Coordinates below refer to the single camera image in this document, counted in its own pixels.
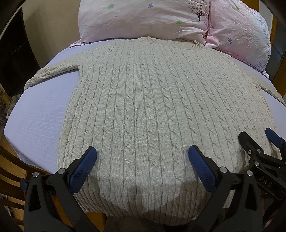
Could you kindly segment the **right pink floral pillow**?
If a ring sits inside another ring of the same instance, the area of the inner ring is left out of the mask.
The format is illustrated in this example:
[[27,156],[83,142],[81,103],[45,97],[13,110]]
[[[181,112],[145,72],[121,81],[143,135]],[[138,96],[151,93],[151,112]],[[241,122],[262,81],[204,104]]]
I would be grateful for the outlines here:
[[206,46],[229,54],[261,73],[271,54],[265,19],[242,1],[210,1]]

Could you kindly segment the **left pink floral pillow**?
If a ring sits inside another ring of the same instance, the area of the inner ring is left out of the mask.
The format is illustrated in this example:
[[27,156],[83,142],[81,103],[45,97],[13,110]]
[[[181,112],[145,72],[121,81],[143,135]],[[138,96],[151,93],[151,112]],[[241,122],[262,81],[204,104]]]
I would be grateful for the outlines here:
[[205,44],[210,1],[81,1],[81,46],[109,39],[152,37]]

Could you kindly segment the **pink floral pillow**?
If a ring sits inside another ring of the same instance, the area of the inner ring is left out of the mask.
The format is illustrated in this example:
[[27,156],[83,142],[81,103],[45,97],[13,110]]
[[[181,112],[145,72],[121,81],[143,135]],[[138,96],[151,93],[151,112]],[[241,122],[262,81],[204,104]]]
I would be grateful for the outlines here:
[[229,54],[261,73],[271,54],[265,19],[242,1],[210,1],[206,46]]
[[152,37],[205,44],[210,1],[81,1],[81,46],[109,39]]

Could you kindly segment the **beige cable-knit sweater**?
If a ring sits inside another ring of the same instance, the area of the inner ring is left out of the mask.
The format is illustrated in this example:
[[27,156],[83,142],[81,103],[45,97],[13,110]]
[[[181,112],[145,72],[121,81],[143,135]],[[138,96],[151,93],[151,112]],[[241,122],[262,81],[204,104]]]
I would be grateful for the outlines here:
[[189,162],[190,146],[235,173],[248,164],[240,132],[280,157],[265,135],[277,127],[263,93],[282,97],[229,55],[197,42],[117,40],[40,69],[25,89],[74,69],[80,76],[57,165],[67,167],[88,147],[97,150],[75,194],[85,212],[184,224],[210,197]]

